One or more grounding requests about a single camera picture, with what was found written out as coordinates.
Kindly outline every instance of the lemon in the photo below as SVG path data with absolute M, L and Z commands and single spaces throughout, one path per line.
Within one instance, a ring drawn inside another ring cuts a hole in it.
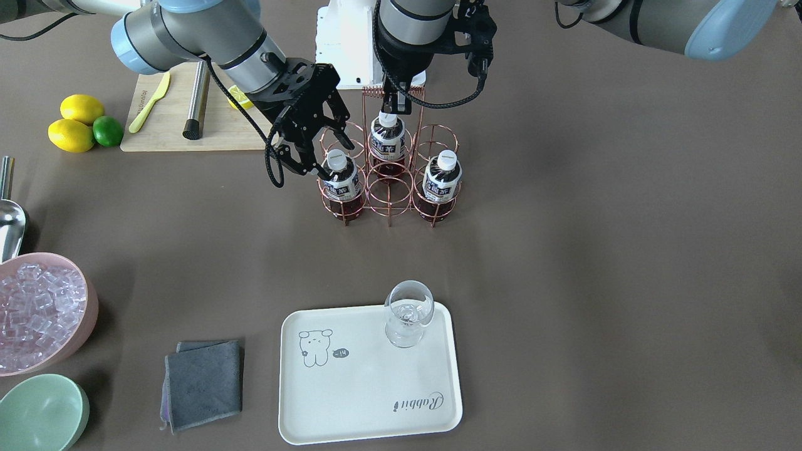
M 95 119 L 105 113 L 105 108 L 100 100 L 86 94 L 73 94 L 62 100 L 61 117 L 83 122 L 92 125 Z
M 50 124 L 47 137 L 67 152 L 86 152 L 95 145 L 91 127 L 73 119 L 59 119 Z
M 245 93 L 242 92 L 242 90 L 239 87 L 237 87 L 236 84 L 229 88 L 229 93 L 231 94 L 231 96 L 233 96 L 234 99 L 237 100 L 240 106 L 243 107 L 244 109 L 247 110 L 248 108 L 251 108 L 253 106 L 253 102 L 250 101 L 248 96 L 245 95 Z M 231 108 L 237 108 L 237 106 L 234 105 L 234 102 L 232 102 L 231 99 L 229 99 L 229 105 L 231 105 Z

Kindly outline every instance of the gray cloth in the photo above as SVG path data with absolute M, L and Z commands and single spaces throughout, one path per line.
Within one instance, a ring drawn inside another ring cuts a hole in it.
M 239 342 L 178 343 L 164 368 L 161 419 L 173 433 L 241 412 Z

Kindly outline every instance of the lemon slice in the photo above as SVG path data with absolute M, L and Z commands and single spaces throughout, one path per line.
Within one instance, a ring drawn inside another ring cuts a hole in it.
M 240 90 L 239 87 L 237 87 L 236 84 L 229 88 L 229 93 L 234 99 L 237 100 L 240 106 L 243 107 L 244 109 L 247 110 L 248 108 L 251 108 L 253 106 L 253 102 L 250 101 L 250 99 L 245 95 L 244 92 Z M 231 108 L 235 109 L 237 108 L 237 106 L 234 105 L 231 99 L 229 99 L 229 105 L 231 105 Z

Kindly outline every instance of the white bottle cap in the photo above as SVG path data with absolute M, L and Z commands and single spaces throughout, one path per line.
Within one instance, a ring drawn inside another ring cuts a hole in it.
M 397 122 L 398 116 L 392 113 L 379 112 L 379 123 L 382 125 L 382 127 L 395 127 Z
M 437 166 L 443 171 L 452 171 L 456 167 L 456 154 L 448 149 L 437 156 Z
M 348 158 L 342 150 L 333 148 L 326 156 L 326 163 L 328 163 L 329 169 L 338 173 L 346 168 L 348 165 Z

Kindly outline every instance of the yellow knife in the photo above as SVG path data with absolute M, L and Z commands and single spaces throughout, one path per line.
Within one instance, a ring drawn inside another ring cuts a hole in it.
M 148 114 L 150 114 L 151 108 L 153 105 L 156 104 L 158 100 L 164 97 L 167 94 L 167 88 L 170 87 L 170 72 L 165 72 L 164 76 L 161 78 L 159 82 L 159 87 L 156 88 L 156 92 L 153 93 L 153 97 L 148 100 L 148 103 L 145 104 L 145 107 L 142 108 L 140 114 L 136 115 L 134 121 L 131 122 L 131 125 L 128 126 L 128 131 L 131 133 L 136 133 L 142 128 L 142 124 L 145 123 L 145 120 L 148 118 Z

